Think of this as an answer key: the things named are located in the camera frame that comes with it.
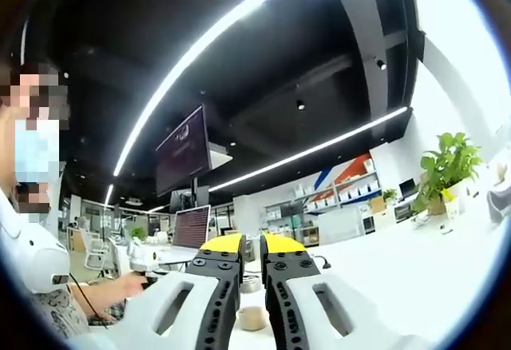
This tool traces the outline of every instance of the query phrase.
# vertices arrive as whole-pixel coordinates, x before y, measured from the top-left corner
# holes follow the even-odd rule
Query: face mask
[[[37,120],[35,130],[26,121],[15,124],[15,170],[18,182],[54,183],[59,178],[59,120]]]

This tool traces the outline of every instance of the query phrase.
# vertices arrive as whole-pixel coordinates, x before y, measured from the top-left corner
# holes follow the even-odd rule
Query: person
[[[25,190],[18,199],[36,205],[30,209],[49,209],[48,186],[61,175],[55,156],[58,146],[54,145],[58,145],[58,133],[68,118],[67,93],[58,85],[54,68],[38,64],[15,71],[0,64],[0,191],[12,200],[13,208],[17,208],[13,189],[20,189],[19,183],[24,183]],[[41,146],[34,143],[37,135],[31,132],[35,130],[53,135],[47,138],[45,151],[34,150]],[[146,282],[144,277],[130,273],[97,285],[68,284],[29,299],[61,338],[69,338],[88,332],[88,318],[96,314],[102,320],[113,321],[106,309],[142,292]]]

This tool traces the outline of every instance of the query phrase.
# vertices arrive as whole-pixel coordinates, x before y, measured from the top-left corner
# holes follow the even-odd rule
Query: small plant
[[[443,189],[476,177],[475,168],[482,163],[478,151],[479,148],[471,145],[464,133],[438,136],[438,151],[428,150],[421,159],[421,167],[426,173],[414,209],[418,212],[427,209],[431,201],[441,199]]]
[[[385,202],[395,200],[398,197],[396,189],[387,189],[383,192],[383,200]]]
[[[134,237],[137,237],[139,240],[143,241],[145,240],[145,231],[143,228],[133,228],[130,232],[129,232],[129,235],[131,236],[131,238],[134,238]]]

